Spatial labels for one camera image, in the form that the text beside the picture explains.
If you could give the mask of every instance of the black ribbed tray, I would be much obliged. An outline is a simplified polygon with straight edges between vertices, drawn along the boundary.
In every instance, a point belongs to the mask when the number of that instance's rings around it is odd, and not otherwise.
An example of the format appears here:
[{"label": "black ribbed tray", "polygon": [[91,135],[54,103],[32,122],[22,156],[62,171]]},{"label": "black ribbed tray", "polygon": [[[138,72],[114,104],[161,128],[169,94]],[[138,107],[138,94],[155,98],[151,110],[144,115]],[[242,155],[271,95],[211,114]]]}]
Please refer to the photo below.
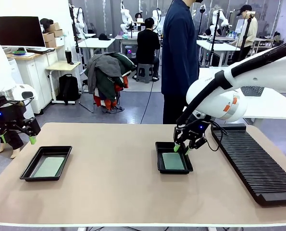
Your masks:
[{"label": "black ribbed tray", "polygon": [[212,136],[254,200],[261,206],[286,205],[286,172],[247,133],[244,124],[225,125],[228,136],[212,127]]}]

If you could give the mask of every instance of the black backpack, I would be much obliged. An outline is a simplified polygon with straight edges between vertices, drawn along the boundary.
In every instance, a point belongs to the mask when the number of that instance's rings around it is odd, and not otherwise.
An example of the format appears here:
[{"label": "black backpack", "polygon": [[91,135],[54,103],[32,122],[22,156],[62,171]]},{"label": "black backpack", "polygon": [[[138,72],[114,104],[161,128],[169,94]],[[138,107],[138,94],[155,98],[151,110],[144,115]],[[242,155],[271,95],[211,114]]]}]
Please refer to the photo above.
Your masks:
[{"label": "black backpack", "polygon": [[60,94],[56,97],[57,100],[63,100],[68,105],[68,101],[76,101],[80,98],[76,77],[66,74],[60,77],[59,81]]}]

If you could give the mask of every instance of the monitor screen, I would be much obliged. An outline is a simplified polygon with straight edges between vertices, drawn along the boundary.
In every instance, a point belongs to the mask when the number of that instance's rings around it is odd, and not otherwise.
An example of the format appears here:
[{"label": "monitor screen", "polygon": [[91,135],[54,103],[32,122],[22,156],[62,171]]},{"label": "monitor screen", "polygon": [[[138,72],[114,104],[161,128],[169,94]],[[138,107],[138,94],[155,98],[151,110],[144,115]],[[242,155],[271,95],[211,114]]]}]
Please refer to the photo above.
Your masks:
[{"label": "monitor screen", "polygon": [[0,45],[45,47],[38,17],[0,17]]}]

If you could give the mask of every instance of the black cap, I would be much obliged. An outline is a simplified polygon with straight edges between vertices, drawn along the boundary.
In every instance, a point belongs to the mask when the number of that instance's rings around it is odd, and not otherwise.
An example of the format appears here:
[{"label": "black cap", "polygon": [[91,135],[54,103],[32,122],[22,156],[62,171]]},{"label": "black cap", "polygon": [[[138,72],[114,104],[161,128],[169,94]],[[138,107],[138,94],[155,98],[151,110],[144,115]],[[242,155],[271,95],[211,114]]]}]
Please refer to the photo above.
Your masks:
[{"label": "black cap", "polygon": [[101,34],[99,35],[99,40],[109,41],[110,39],[105,34]]},{"label": "black cap", "polygon": [[252,7],[250,5],[244,5],[241,7],[240,12],[237,14],[237,16],[240,16],[244,11],[251,11],[251,10]]}]

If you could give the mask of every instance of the dark blue shirt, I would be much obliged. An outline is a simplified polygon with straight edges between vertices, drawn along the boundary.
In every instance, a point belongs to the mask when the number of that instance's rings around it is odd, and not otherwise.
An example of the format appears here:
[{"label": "dark blue shirt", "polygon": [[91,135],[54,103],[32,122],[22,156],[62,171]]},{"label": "dark blue shirt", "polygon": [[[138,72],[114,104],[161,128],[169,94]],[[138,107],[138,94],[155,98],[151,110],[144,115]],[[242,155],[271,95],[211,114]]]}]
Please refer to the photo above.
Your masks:
[{"label": "dark blue shirt", "polygon": [[163,28],[162,94],[186,96],[199,77],[196,31],[189,7],[174,0]]}]

